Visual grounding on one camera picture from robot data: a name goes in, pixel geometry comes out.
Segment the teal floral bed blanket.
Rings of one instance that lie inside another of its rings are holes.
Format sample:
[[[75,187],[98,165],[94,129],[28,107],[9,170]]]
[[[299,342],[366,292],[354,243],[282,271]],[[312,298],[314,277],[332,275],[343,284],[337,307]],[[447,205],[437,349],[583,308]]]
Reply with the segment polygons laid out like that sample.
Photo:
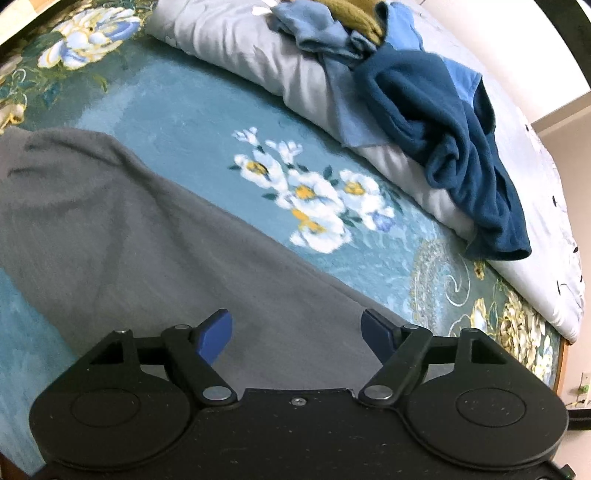
[[[376,180],[392,216],[374,227],[355,209],[323,253],[294,253],[436,334],[485,329],[549,386],[562,340],[491,267],[461,256],[462,242],[362,158],[305,123],[280,99],[147,35],[149,1],[77,1],[18,40],[1,60],[1,101],[28,129],[67,126],[114,136],[155,173],[242,218],[283,245],[297,227],[274,191],[246,179],[235,133],[256,128],[272,156],[301,145],[302,173],[339,185],[349,170]]]

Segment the grey sweatshirt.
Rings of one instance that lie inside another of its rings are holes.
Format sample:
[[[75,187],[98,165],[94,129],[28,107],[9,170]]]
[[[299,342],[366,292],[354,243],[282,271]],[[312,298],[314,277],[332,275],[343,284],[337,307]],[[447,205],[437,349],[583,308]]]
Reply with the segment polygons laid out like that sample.
[[[114,330],[153,336],[228,310],[217,369],[239,390],[358,389],[379,367],[363,311],[410,323],[78,129],[2,134],[1,270],[81,353]]]

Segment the light blue garment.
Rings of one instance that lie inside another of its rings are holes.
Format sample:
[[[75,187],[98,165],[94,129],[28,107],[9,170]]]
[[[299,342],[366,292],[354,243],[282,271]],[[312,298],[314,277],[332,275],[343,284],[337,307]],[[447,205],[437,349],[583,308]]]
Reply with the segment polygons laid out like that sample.
[[[348,30],[335,19],[329,7],[315,1],[285,1],[270,9],[270,29],[294,37],[297,48],[318,55],[335,103],[338,139],[346,147],[388,144],[390,139],[370,114],[355,82],[353,68],[378,49],[353,27]],[[402,2],[380,2],[378,20],[386,27],[386,43],[399,50],[422,50],[423,37],[417,29],[415,13]],[[475,106],[482,74],[440,55],[460,99]]]

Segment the grey floral folded duvet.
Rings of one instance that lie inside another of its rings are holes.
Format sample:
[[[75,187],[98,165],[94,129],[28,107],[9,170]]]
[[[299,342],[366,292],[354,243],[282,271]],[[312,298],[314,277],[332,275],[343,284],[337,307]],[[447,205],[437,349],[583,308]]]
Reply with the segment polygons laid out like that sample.
[[[331,136],[338,134],[335,102],[324,68],[267,25],[266,1],[160,1],[146,31],[188,55],[221,67],[271,94]],[[480,60],[427,10],[408,4],[428,48],[484,75],[504,166],[524,208],[532,254],[495,261],[501,274],[569,342],[584,319],[585,283],[578,245],[552,156],[523,112]]]

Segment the dark blue fleece garment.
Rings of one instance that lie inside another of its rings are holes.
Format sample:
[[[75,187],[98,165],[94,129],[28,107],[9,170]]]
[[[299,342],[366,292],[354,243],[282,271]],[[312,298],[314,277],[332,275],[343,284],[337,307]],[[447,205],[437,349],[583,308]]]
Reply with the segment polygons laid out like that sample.
[[[378,125],[448,192],[475,225],[472,259],[515,261],[532,247],[517,190],[496,146],[495,115],[483,84],[459,92],[444,60],[383,45],[353,71]]]

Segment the orange wooden bed frame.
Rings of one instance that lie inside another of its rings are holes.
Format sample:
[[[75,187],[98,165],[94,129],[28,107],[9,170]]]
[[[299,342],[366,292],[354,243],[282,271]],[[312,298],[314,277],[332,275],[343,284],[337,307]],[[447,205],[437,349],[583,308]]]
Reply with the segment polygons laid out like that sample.
[[[564,338],[562,338],[560,341],[558,364],[556,367],[556,376],[553,386],[553,390],[558,396],[561,396],[563,391],[566,363],[568,357],[568,348],[568,342]]]

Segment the olive green garment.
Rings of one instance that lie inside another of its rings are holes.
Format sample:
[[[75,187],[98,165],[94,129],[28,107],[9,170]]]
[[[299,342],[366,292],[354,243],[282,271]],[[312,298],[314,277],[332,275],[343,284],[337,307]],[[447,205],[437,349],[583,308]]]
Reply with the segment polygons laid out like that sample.
[[[329,8],[332,18],[341,22],[346,28],[359,32],[376,46],[383,44],[384,27],[375,14],[377,1],[321,0],[321,3]]]

